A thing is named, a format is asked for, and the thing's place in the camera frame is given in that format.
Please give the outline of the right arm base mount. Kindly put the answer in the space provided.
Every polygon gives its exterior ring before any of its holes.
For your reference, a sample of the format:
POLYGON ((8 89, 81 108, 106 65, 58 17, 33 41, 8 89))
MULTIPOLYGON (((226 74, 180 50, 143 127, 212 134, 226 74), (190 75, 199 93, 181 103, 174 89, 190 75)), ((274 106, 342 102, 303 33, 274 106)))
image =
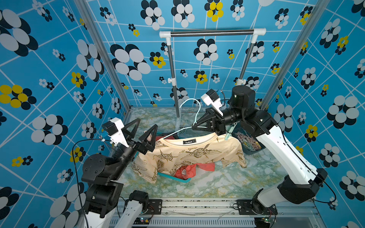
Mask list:
POLYGON ((259 202, 252 201, 251 199, 238 199, 232 206, 239 211, 240 215, 277 215, 278 211, 275 205, 269 208, 262 206, 259 202))

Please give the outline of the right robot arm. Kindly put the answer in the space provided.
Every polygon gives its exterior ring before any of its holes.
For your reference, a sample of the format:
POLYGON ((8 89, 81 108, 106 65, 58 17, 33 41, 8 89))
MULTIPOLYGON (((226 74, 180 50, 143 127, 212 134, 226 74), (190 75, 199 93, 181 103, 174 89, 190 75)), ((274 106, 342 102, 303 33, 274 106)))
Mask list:
POLYGON ((229 107, 224 110, 220 110, 221 99, 213 89, 203 94, 201 99, 208 108, 194 123, 193 130, 224 135, 228 125, 239 123, 272 153, 287 172, 281 183, 261 189, 254 195, 251 208, 256 214, 262 214, 277 203, 301 204, 316 196, 328 173, 323 168, 316 168, 300 154, 267 111, 256 109, 252 89, 245 85, 235 86, 228 101, 229 107))

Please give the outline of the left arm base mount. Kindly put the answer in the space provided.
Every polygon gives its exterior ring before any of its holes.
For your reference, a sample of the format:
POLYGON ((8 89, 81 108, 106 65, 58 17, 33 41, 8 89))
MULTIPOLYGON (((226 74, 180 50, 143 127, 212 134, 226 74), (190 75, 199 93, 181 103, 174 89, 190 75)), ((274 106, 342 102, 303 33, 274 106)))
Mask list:
POLYGON ((161 215, 162 206, 162 199, 150 199, 147 205, 147 209, 145 211, 142 211, 140 215, 161 215))

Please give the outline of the beige compass print t-shirt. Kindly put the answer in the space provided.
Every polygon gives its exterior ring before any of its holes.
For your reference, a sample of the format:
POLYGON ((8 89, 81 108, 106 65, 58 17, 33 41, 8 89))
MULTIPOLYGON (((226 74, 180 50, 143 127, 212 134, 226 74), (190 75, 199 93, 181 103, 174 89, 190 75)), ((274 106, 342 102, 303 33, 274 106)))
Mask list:
POLYGON ((182 167, 198 164, 221 161, 223 167, 226 167, 236 162, 241 168, 246 168, 240 141, 234 137, 225 140, 225 137, 226 135, 212 133, 186 139, 161 138, 156 141, 152 152, 139 153, 132 163, 132 170, 154 184, 158 173, 175 176, 182 167))

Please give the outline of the mint green wire hanger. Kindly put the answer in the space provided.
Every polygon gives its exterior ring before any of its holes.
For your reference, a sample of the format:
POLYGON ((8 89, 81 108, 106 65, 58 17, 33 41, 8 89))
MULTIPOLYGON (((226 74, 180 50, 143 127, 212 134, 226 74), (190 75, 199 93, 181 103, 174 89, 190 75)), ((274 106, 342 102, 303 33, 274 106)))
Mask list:
POLYGON ((200 103, 200 101, 198 99, 195 99, 195 98, 189 98, 185 101, 183 101, 180 105, 179 105, 179 117, 177 118, 176 120, 176 124, 175 124, 175 131, 172 132, 172 133, 168 133, 166 136, 163 136, 162 139, 167 139, 169 138, 170 136, 173 136, 173 137, 178 137, 179 136, 179 133, 181 131, 186 131, 187 129, 191 129, 192 128, 192 125, 194 125, 195 123, 197 123, 197 117, 198 117, 198 114, 201 112, 201 108, 202 108, 202 105, 200 103), (187 103, 188 101, 194 101, 198 104, 198 110, 196 112, 190 112, 190 113, 195 113, 195 116, 194 116, 194 121, 191 122, 191 121, 188 121, 186 119, 184 119, 182 117, 182 114, 188 114, 189 112, 188 111, 182 111, 182 107, 185 103, 187 103))

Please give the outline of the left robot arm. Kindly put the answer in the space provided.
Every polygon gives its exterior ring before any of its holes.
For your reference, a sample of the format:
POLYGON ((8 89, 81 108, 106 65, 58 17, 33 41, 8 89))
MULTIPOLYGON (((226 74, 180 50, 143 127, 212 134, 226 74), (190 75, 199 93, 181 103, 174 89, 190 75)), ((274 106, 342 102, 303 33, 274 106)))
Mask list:
POLYGON ((88 184, 83 205, 86 228, 108 228, 113 215, 118 212, 123 183, 120 178, 138 154, 152 152, 156 145, 158 126, 154 124, 141 137, 135 138, 140 119, 123 124, 113 118, 102 125, 114 152, 111 156, 94 154, 86 159, 82 169, 83 182, 88 184))

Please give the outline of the red garment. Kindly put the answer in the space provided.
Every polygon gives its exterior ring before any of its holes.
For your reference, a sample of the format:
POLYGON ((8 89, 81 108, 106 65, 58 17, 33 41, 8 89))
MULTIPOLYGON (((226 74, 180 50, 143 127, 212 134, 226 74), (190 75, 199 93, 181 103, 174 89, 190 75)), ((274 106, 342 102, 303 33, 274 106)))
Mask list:
POLYGON ((215 171, 215 163, 197 163, 193 165, 181 166, 175 172, 174 177, 187 180, 196 176, 196 169, 199 168, 204 171, 213 172, 215 171))

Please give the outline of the mint green clothespin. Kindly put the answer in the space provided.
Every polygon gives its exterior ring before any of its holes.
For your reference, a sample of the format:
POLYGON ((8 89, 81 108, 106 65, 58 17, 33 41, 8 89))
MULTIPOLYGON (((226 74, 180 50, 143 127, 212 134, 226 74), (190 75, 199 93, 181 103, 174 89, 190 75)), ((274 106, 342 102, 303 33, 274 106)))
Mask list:
POLYGON ((233 130, 234 130, 234 127, 233 126, 231 126, 230 128, 227 128, 226 129, 225 140, 228 140, 231 137, 233 130))

